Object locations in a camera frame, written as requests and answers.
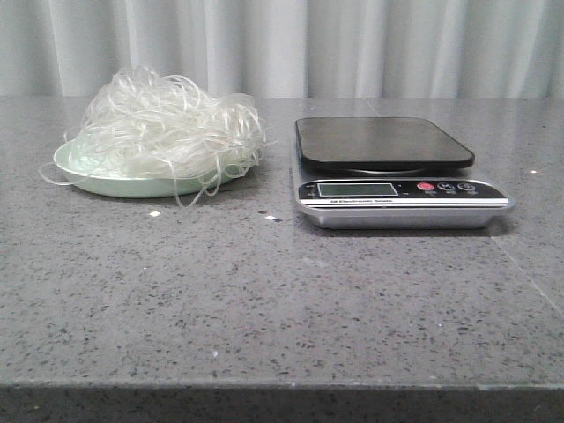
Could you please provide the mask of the light green round plate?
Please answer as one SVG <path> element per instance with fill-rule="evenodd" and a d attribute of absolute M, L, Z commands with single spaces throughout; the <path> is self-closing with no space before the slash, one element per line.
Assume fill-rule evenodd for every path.
<path fill-rule="evenodd" d="M 57 148 L 53 159 L 56 166 L 65 174 L 70 185 L 82 190 L 107 197 L 157 198 L 197 193 L 203 188 L 196 179 L 126 178 L 118 176 L 88 175 L 77 159 L 71 157 L 74 142 Z"/>

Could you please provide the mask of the silver black kitchen scale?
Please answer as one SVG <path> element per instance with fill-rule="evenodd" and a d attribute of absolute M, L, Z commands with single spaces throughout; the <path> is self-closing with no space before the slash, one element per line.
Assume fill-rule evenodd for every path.
<path fill-rule="evenodd" d="M 515 206 L 476 175 L 471 150 L 426 119 L 307 117 L 295 133 L 294 200 L 321 228 L 482 228 Z"/>

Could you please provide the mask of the white pleated curtain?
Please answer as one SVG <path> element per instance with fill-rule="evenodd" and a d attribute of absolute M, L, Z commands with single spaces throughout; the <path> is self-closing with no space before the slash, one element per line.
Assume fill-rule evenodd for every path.
<path fill-rule="evenodd" d="M 88 96 L 122 67 L 210 93 L 559 98 L 560 1 L 4 1 L 1 92 Z"/>

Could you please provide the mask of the translucent white vermicelli bundle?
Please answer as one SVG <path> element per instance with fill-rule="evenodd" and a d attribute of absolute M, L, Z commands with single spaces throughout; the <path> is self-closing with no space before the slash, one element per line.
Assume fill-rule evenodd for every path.
<path fill-rule="evenodd" d="M 65 133 L 63 144 L 71 141 L 71 157 L 88 175 L 196 178 L 203 188 L 195 198 L 245 176 L 270 143 L 252 97 L 215 98 L 189 78 L 146 66 L 119 70 L 91 100 L 79 127 Z M 63 180 L 48 176 L 50 166 Z M 38 173 L 50 184 L 74 186 L 54 159 Z"/>

